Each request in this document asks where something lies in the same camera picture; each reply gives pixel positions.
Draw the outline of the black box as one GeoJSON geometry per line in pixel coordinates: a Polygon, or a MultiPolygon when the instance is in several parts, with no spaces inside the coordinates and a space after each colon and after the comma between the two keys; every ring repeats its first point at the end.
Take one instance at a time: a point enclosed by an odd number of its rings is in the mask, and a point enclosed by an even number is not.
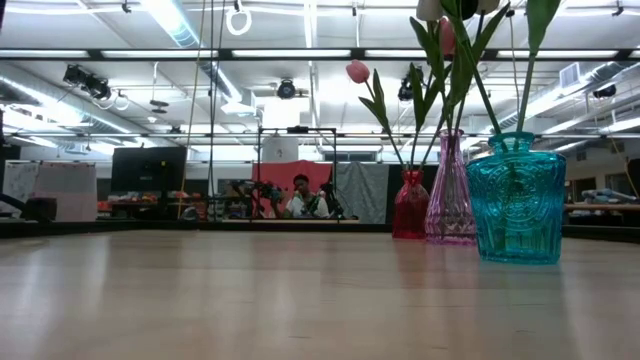
{"type": "Polygon", "coordinates": [[[21,217],[25,220],[48,223],[56,219],[57,200],[55,198],[30,198],[25,204],[21,217]]]}

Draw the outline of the white air vent grille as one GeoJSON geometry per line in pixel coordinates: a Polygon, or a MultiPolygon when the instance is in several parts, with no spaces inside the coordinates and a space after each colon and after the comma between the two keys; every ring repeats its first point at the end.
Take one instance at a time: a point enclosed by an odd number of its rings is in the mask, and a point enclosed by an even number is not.
{"type": "Polygon", "coordinates": [[[581,84],[581,68],[574,62],[559,71],[559,83],[562,89],[569,89],[581,84]]]}

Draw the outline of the pink artificial tulip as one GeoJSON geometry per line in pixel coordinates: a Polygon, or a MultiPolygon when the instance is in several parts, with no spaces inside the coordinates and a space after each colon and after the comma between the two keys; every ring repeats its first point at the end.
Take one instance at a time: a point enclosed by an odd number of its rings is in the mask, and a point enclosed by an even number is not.
{"type": "MultiPolygon", "coordinates": [[[[452,25],[450,24],[449,19],[447,17],[440,18],[439,27],[440,27],[439,29],[440,47],[441,47],[441,50],[443,51],[444,64],[445,64],[445,58],[452,55],[453,51],[455,50],[455,34],[453,32],[452,25]]],[[[447,76],[448,78],[451,72],[451,66],[445,65],[445,69],[446,69],[446,72],[448,73],[448,76],[447,76]]],[[[427,115],[431,110],[431,108],[433,107],[433,105],[435,104],[435,101],[437,99],[441,100],[441,98],[439,95],[438,87],[435,84],[435,77],[431,73],[430,66],[429,66],[428,79],[427,79],[427,82],[424,82],[424,85],[421,84],[421,81],[416,71],[414,70],[414,68],[409,67],[409,70],[411,70],[411,82],[412,82],[412,88],[413,88],[413,110],[414,110],[414,118],[415,118],[415,135],[414,135],[414,144],[412,145],[410,164],[414,165],[414,155],[415,155],[415,150],[417,148],[417,140],[426,122],[427,115]]]]}
{"type": "Polygon", "coordinates": [[[364,84],[366,86],[369,97],[366,98],[359,96],[358,99],[376,118],[382,127],[383,132],[389,138],[399,163],[404,166],[405,162],[403,161],[401,153],[393,138],[393,132],[387,116],[384,90],[381,86],[378,71],[376,69],[371,71],[365,63],[359,60],[352,60],[351,63],[346,66],[346,72],[352,82],[356,84],[364,84]]]}

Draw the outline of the blue grey cloth roll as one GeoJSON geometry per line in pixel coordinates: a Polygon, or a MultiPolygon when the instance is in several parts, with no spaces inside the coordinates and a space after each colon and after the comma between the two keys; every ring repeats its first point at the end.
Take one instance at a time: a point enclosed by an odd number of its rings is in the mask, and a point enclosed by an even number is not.
{"type": "Polygon", "coordinates": [[[593,189],[581,192],[584,201],[589,204],[617,204],[625,201],[625,197],[611,189],[593,189]]]}

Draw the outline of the black computer monitor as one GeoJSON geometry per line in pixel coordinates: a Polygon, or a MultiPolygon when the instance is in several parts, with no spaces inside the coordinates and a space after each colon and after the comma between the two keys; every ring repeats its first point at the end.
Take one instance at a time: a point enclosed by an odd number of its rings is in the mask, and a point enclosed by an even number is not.
{"type": "Polygon", "coordinates": [[[112,156],[111,190],[180,190],[186,159],[185,147],[116,148],[112,156]]]}

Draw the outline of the wooden background table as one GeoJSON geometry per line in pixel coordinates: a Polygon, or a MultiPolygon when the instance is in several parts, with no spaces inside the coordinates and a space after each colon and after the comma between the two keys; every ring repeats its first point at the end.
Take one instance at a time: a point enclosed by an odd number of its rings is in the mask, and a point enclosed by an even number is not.
{"type": "Polygon", "coordinates": [[[567,211],[640,211],[640,204],[565,204],[567,211]]]}

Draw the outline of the person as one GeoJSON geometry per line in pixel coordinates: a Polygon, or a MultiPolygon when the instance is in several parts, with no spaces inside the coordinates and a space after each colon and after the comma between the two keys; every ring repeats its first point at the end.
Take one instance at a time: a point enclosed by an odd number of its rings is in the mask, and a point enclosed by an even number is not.
{"type": "Polygon", "coordinates": [[[293,184],[294,193],[285,206],[285,218],[327,219],[330,217],[325,198],[310,190],[309,178],[306,175],[296,175],[293,184]]]}

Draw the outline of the black metal frame stand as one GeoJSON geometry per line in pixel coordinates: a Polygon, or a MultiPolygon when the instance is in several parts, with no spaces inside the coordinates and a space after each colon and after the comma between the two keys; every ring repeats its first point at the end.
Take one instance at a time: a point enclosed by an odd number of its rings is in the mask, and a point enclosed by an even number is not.
{"type": "MultiPolygon", "coordinates": [[[[293,126],[287,128],[261,128],[258,130],[258,143],[257,143],[257,160],[255,164],[261,163],[285,163],[298,160],[308,160],[301,157],[301,144],[302,140],[319,140],[326,134],[334,135],[336,130],[333,128],[310,128],[307,126],[293,126]]],[[[334,166],[332,166],[332,175],[330,181],[334,178],[334,166]]],[[[267,209],[266,217],[273,217],[271,205],[267,200],[262,200],[261,203],[267,209]]]]}

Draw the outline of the black overhead spotlight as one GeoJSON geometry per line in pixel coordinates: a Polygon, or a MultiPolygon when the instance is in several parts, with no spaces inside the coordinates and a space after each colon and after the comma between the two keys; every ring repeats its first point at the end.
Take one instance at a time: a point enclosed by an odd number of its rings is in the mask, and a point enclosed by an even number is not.
{"type": "Polygon", "coordinates": [[[108,80],[82,69],[79,65],[68,65],[63,76],[63,81],[73,87],[79,88],[96,100],[107,100],[112,91],[108,80]]]}

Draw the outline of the pale pink partition panel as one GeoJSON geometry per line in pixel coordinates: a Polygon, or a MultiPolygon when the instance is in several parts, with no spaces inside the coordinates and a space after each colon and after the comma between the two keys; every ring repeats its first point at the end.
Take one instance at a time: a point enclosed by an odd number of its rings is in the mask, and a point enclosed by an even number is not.
{"type": "Polygon", "coordinates": [[[88,163],[42,163],[33,196],[56,200],[57,222],[94,222],[97,218],[96,168],[88,163]]]}

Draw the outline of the red glass vase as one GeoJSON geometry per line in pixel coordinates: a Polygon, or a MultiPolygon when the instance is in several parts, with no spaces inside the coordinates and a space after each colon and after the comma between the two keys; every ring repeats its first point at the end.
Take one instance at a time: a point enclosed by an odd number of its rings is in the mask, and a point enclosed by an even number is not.
{"type": "Polygon", "coordinates": [[[403,186],[394,200],[392,237],[394,240],[425,241],[425,220],[429,194],[422,185],[424,173],[418,170],[402,172],[403,186]]]}

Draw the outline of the red hanging cloth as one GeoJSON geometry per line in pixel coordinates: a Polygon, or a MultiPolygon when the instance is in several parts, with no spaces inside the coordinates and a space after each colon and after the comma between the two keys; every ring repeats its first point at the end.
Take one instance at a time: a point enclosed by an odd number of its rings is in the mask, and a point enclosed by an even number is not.
{"type": "Polygon", "coordinates": [[[298,160],[285,163],[261,163],[255,164],[252,169],[254,181],[272,182],[284,190],[284,199],[278,205],[271,205],[273,217],[284,217],[285,206],[293,197],[293,179],[298,174],[304,174],[309,178],[310,190],[322,195],[320,186],[328,183],[332,175],[332,166],[326,163],[316,163],[308,160],[298,160]]]}

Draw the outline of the grey hanging cloth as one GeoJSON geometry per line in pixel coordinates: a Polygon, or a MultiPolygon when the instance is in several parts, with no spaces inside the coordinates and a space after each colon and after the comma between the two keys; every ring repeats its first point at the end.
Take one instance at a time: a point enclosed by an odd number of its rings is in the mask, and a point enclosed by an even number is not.
{"type": "Polygon", "coordinates": [[[337,199],[347,218],[361,224],[384,224],[389,166],[362,162],[337,164],[337,199]]]}

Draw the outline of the teal glass vase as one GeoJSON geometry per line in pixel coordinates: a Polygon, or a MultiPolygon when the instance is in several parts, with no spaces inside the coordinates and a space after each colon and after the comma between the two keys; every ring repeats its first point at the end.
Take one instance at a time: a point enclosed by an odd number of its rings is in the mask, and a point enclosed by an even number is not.
{"type": "Polygon", "coordinates": [[[561,255],[566,159],[533,151],[534,135],[489,139],[493,154],[466,167],[482,259],[555,264],[561,255]]]}

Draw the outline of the purple glass vase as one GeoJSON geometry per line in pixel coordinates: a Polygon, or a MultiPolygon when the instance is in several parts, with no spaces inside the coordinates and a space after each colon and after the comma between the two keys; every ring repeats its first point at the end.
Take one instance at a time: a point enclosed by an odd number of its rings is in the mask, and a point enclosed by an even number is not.
{"type": "Polygon", "coordinates": [[[430,194],[425,232],[437,245],[476,246],[466,167],[460,149],[464,132],[441,130],[440,160],[430,194]]]}

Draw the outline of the white hanging cloth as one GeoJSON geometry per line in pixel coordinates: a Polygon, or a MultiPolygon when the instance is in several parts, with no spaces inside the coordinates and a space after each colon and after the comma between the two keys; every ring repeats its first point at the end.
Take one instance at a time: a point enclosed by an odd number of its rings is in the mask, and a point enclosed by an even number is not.
{"type": "Polygon", "coordinates": [[[39,163],[8,163],[2,193],[26,202],[33,192],[39,167],[39,163]]]}

